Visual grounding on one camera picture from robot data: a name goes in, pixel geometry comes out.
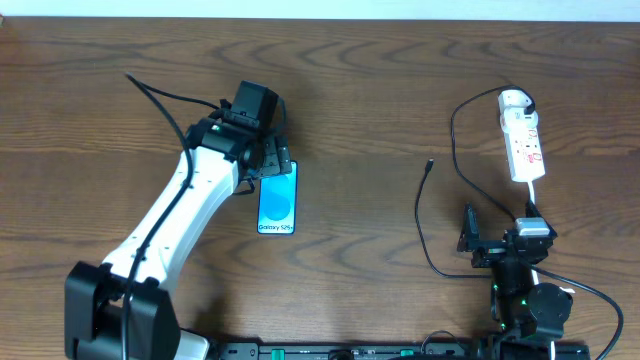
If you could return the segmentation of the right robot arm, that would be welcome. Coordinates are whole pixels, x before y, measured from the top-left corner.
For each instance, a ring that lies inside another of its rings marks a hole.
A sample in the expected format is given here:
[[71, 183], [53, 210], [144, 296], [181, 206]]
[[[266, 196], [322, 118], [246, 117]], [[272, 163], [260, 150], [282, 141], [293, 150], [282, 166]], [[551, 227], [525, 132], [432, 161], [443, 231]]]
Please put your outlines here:
[[491, 316], [501, 331], [474, 342], [471, 353], [482, 359], [553, 359], [554, 342], [564, 335], [573, 305], [572, 295], [551, 283], [534, 279], [532, 264], [548, 256], [557, 233], [536, 206], [526, 204], [526, 216], [500, 240], [480, 237], [476, 212], [467, 204], [457, 245], [472, 254], [474, 268], [491, 270]]

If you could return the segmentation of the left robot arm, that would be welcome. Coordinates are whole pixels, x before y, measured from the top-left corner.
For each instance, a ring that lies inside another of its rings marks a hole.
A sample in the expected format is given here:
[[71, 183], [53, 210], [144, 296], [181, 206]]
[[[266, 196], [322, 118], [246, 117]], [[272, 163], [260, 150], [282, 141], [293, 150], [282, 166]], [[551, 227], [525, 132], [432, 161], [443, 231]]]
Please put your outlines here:
[[213, 359], [217, 347], [180, 327], [172, 304], [180, 273], [205, 227], [242, 183], [287, 175], [293, 162], [276, 114], [284, 100], [240, 83], [187, 130], [169, 183], [133, 232], [98, 266], [78, 262], [65, 281], [69, 359]]

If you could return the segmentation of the blue Samsung Galaxy smartphone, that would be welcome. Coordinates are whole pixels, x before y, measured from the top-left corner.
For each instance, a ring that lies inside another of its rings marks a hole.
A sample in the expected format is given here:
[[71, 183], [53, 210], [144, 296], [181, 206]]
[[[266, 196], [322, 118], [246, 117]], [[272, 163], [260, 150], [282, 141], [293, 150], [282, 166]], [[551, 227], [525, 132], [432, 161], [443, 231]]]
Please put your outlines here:
[[295, 232], [298, 164], [292, 172], [264, 178], [260, 183], [257, 232], [263, 235], [292, 235]]

